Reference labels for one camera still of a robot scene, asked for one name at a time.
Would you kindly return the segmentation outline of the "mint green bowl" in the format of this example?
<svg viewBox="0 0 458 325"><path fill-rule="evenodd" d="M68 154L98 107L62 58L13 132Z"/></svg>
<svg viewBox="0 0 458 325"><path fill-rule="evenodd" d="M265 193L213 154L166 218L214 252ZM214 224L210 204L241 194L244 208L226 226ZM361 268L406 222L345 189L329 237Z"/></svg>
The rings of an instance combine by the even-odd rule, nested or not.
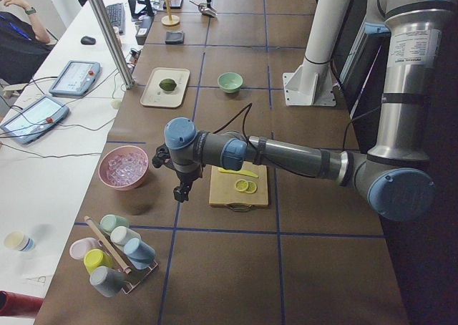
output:
<svg viewBox="0 0 458 325"><path fill-rule="evenodd" d="M218 77L218 86L224 93L236 93L242 85L243 78L236 72L225 72Z"/></svg>

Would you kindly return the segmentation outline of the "pink bowl with ice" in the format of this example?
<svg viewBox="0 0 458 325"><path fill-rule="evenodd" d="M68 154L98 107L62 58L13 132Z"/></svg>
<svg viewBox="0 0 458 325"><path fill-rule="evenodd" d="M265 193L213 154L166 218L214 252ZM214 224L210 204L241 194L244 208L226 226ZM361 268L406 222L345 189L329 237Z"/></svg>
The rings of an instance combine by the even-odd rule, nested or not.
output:
<svg viewBox="0 0 458 325"><path fill-rule="evenodd" d="M140 147L125 145L107 153L98 167L99 179L115 190L139 187L149 170L147 153Z"/></svg>

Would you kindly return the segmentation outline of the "yellow plastic knife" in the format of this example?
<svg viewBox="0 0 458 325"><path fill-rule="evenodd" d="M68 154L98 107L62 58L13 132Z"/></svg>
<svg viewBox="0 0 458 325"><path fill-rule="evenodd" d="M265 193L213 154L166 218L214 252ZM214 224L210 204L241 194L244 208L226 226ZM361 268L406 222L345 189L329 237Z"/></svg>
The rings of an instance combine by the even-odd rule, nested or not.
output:
<svg viewBox="0 0 458 325"><path fill-rule="evenodd" d="M227 174L234 174L234 175L242 175L251 178L259 178L259 175L250 170L229 170L225 168L218 168L220 173L227 173Z"/></svg>

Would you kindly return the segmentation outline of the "lemon slice upper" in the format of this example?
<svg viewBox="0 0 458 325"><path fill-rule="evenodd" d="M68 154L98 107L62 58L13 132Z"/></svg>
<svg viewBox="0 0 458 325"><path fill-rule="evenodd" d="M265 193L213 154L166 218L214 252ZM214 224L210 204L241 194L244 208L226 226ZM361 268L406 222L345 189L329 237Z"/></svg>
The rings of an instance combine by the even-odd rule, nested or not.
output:
<svg viewBox="0 0 458 325"><path fill-rule="evenodd" d="M245 179L238 179L234 182L234 188L239 193L245 193L249 187L249 182Z"/></svg>

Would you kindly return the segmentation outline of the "black label box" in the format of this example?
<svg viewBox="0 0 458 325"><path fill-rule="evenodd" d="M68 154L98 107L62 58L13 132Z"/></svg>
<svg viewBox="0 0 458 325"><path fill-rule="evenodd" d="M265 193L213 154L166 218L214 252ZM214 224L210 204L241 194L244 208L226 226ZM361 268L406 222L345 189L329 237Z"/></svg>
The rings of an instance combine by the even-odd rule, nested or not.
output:
<svg viewBox="0 0 458 325"><path fill-rule="evenodd" d="M153 23L153 18L150 16L143 16L139 21L135 22L136 34L135 39L138 45L144 45L147 35Z"/></svg>

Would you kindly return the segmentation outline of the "white cup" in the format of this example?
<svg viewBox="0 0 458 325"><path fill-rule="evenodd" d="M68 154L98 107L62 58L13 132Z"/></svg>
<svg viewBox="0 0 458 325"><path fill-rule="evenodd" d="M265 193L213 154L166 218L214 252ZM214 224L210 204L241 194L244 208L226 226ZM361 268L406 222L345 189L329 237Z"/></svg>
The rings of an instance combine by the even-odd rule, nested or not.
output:
<svg viewBox="0 0 458 325"><path fill-rule="evenodd" d="M134 230L122 225L117 226L110 233L111 242L117 246L124 246L129 240L133 238L141 239L141 235Z"/></svg>

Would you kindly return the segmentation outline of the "cream rabbit tray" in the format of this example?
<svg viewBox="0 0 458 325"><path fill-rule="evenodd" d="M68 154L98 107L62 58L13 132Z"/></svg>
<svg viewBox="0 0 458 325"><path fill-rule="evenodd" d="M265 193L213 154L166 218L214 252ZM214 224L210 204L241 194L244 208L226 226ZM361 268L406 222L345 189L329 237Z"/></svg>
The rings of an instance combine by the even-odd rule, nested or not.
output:
<svg viewBox="0 0 458 325"><path fill-rule="evenodd" d="M188 69L154 68L140 98L140 104L144 107L179 107L189 77Z"/></svg>

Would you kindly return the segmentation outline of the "black keyboard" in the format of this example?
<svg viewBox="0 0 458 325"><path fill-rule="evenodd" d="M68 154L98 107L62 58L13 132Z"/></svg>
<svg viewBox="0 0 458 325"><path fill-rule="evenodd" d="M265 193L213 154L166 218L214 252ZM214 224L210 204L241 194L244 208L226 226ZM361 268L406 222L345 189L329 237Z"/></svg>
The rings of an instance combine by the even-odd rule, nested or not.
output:
<svg viewBox="0 0 458 325"><path fill-rule="evenodd" d="M125 6L123 3L110 4L105 7L107 16L112 24L119 30L119 34L125 33Z"/></svg>

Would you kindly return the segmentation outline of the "yellow cup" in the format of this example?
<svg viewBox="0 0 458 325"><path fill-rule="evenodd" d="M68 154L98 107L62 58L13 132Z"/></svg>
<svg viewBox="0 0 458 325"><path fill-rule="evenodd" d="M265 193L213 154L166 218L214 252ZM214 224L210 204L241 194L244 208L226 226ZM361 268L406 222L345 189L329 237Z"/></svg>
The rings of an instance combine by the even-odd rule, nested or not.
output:
<svg viewBox="0 0 458 325"><path fill-rule="evenodd" d="M113 267L112 257L105 251L97 248L86 252L83 258L83 263L88 274L91 274L100 266L106 266L108 268Z"/></svg>

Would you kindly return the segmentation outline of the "grey cup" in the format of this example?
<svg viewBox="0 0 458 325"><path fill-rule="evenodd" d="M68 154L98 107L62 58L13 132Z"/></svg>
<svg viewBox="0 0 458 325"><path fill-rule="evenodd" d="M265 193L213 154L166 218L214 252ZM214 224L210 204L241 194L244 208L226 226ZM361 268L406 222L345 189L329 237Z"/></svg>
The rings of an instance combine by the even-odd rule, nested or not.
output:
<svg viewBox="0 0 458 325"><path fill-rule="evenodd" d="M121 291L125 278L113 268L99 266L90 274L89 282L103 296L113 297Z"/></svg>

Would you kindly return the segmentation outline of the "pink cup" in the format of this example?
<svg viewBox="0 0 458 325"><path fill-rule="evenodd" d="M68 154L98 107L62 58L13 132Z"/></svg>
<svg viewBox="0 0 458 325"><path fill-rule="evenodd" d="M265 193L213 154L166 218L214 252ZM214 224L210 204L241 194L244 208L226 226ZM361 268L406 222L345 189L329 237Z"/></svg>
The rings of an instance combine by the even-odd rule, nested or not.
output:
<svg viewBox="0 0 458 325"><path fill-rule="evenodd" d="M82 260L87 252L92 249L99 248L99 242L92 237L79 239L70 246L69 254L75 260Z"/></svg>

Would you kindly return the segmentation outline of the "teach pendant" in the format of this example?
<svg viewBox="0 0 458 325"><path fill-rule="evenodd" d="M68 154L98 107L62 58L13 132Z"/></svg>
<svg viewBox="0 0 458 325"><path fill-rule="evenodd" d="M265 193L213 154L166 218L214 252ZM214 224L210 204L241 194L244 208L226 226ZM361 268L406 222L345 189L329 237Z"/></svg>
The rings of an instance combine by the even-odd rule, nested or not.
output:
<svg viewBox="0 0 458 325"><path fill-rule="evenodd" d="M44 95L1 125L4 135L25 145L35 141L70 113L69 107Z"/></svg>
<svg viewBox="0 0 458 325"><path fill-rule="evenodd" d="M99 62L71 60L54 81L49 93L55 97L83 97L98 78L100 71Z"/></svg>

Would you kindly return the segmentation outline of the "near teach pendant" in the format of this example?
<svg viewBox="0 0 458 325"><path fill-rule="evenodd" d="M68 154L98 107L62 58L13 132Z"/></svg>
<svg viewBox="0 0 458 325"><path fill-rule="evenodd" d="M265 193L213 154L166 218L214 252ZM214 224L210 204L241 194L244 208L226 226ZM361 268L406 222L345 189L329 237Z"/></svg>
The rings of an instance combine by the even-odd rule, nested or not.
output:
<svg viewBox="0 0 458 325"><path fill-rule="evenodd" d="M4 135L25 145L35 141L70 113L69 107L44 95L1 125Z"/></svg>

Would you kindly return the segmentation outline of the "red object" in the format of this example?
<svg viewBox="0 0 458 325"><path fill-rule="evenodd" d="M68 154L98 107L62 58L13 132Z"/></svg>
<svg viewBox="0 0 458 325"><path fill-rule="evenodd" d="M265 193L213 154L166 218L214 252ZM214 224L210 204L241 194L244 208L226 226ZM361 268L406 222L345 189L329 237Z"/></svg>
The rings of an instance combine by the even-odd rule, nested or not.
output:
<svg viewBox="0 0 458 325"><path fill-rule="evenodd" d="M34 319L43 301L36 296L1 291L1 316Z"/></svg>

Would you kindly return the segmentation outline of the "aluminium frame post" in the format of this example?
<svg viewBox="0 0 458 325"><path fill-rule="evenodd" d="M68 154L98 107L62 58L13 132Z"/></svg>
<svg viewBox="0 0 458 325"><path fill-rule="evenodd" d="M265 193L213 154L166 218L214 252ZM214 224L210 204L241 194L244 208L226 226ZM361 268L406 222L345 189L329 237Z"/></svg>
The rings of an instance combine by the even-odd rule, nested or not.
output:
<svg viewBox="0 0 458 325"><path fill-rule="evenodd" d="M120 73L122 80L125 84L125 88L131 89L134 86L135 81L132 77L130 68L128 67L128 64L125 60L125 56L122 53L121 45L117 40L117 36L108 18L107 12L105 11L105 5L103 3L103 0L88 1L90 6L92 7L95 18L102 31L104 40L107 43L109 52L114 60L117 71Z"/></svg>

